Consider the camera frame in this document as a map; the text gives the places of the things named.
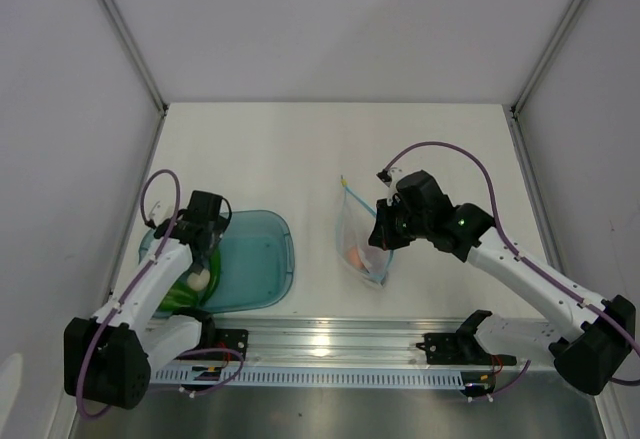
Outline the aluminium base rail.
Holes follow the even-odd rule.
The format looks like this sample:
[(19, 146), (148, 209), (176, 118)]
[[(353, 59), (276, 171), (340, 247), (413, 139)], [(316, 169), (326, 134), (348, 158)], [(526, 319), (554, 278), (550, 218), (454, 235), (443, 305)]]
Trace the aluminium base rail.
[(415, 348), (425, 333), (453, 332), (461, 321), (219, 316), (215, 324), (248, 331), (251, 366), (407, 369), (426, 365)]

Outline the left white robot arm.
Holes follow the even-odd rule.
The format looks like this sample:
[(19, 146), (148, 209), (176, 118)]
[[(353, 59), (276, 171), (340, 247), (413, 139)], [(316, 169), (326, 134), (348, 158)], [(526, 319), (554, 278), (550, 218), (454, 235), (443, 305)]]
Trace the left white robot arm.
[(232, 218), (229, 201), (194, 191), (176, 217), (152, 228), (134, 278), (90, 318), (74, 318), (63, 335), (63, 387), (77, 401), (136, 407), (156, 372), (184, 353), (197, 359), (216, 349), (213, 316), (181, 306), (149, 331), (149, 321), (185, 273), (204, 269)]

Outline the aluminium frame post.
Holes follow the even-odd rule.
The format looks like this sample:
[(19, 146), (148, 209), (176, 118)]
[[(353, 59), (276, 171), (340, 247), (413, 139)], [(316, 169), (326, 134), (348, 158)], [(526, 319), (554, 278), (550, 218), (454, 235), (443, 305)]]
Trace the aluminium frame post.
[(511, 115), (515, 120), (520, 118), (526, 105), (541, 85), (589, 2), (590, 0), (569, 0), (564, 7), (532, 70), (510, 106)]
[(122, 51), (127, 57), (133, 71), (141, 81), (142, 86), (152, 102), (155, 109), (164, 115), (168, 109), (168, 103), (164, 100), (162, 93), (149, 69), (146, 60), (132, 34), (127, 21), (121, 12), (116, 0), (97, 0), (110, 27), (120, 44)]

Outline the right aluminium frame post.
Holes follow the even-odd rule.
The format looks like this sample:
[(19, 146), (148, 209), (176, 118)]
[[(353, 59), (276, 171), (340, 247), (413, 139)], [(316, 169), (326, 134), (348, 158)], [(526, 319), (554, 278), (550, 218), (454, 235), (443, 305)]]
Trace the right aluminium frame post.
[(564, 7), (532, 70), (510, 106), (511, 115), (515, 120), (520, 118), (526, 105), (541, 85), (589, 2), (590, 0), (569, 0)]

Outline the left aluminium frame post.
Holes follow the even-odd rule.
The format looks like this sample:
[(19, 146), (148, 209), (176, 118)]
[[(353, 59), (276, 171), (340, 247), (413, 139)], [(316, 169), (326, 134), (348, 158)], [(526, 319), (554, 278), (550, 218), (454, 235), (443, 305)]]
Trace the left aluminium frame post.
[(97, 0), (110, 27), (120, 44), (122, 51), (127, 57), (133, 71), (141, 81), (142, 86), (152, 102), (155, 109), (164, 115), (168, 109), (168, 103), (164, 100), (162, 93), (149, 69), (146, 60), (132, 34), (127, 21), (121, 12), (116, 0)]

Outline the clear zip top bag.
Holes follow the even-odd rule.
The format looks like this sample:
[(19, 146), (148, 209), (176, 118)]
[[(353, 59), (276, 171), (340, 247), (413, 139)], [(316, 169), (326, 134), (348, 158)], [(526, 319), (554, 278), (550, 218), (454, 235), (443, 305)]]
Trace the clear zip top bag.
[(394, 253), (391, 251), (393, 259), (388, 269), (386, 281), (383, 284), (369, 281), (365, 275), (364, 268), (355, 268), (348, 262), (346, 253), (350, 248), (357, 247), (358, 251), (360, 251), (366, 245), (371, 246), (368, 240), (375, 225), (376, 211), (354, 192), (343, 176), (340, 177), (340, 185), (342, 188), (342, 201), (335, 227), (336, 251), (345, 266), (362, 281), (370, 287), (383, 288), (388, 279)]

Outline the blue plastic tray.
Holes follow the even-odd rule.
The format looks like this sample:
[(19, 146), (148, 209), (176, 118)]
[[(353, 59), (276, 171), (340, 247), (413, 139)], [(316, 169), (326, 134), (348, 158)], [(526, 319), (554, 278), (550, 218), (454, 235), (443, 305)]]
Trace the blue plastic tray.
[[(221, 314), (266, 308), (288, 293), (294, 277), (294, 246), (289, 227), (278, 214), (268, 210), (235, 213), (220, 253), (221, 279), (205, 304), (207, 311)], [(187, 278), (185, 272), (176, 282), (184, 283)], [(156, 318), (169, 315), (171, 312), (154, 313)]]

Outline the green bell pepper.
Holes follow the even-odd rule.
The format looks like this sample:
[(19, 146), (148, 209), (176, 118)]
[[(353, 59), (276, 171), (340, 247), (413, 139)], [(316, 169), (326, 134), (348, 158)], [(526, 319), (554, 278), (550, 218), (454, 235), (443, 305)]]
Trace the green bell pepper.
[(198, 304), (198, 293), (182, 282), (171, 286), (161, 300), (157, 310), (159, 312), (174, 312), (185, 307), (195, 307)]

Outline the brown egg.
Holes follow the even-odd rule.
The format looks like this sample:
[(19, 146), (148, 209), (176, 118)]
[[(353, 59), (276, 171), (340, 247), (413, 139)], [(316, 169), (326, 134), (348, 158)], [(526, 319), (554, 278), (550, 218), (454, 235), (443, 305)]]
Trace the brown egg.
[(357, 247), (350, 248), (346, 253), (346, 259), (348, 262), (355, 268), (363, 269), (364, 263), (360, 258), (359, 251)]

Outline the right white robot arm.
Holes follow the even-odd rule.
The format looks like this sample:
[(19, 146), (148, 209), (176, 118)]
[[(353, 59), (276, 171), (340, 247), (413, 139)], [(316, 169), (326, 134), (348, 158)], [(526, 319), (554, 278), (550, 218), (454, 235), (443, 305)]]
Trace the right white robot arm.
[(606, 299), (518, 251), (496, 218), (475, 204), (455, 205), (436, 179), (392, 167), (378, 179), (387, 187), (376, 203), (371, 246), (397, 250), (417, 239), (494, 277), (546, 320), (535, 326), (491, 312), (471, 316), (456, 339), (458, 354), (479, 362), (489, 354), (539, 361), (578, 391), (599, 395), (635, 345), (636, 308), (625, 297)]

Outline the green chili pepper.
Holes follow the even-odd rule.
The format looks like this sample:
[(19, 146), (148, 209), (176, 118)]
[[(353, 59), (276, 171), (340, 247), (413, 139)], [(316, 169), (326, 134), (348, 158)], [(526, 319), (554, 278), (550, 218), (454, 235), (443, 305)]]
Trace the green chili pepper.
[(201, 306), (205, 305), (209, 299), (213, 296), (216, 289), (219, 286), (220, 278), (221, 278), (221, 253), (220, 249), (217, 248), (209, 258), (209, 283), (207, 284), (204, 292), (200, 297), (199, 304)]

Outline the purple eggplant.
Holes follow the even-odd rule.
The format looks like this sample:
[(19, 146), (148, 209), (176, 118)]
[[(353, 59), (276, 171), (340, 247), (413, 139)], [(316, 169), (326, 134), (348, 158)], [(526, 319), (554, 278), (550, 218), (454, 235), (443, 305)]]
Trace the purple eggplant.
[(367, 279), (377, 284), (383, 284), (387, 278), (393, 253), (366, 245), (359, 251), (359, 257)]

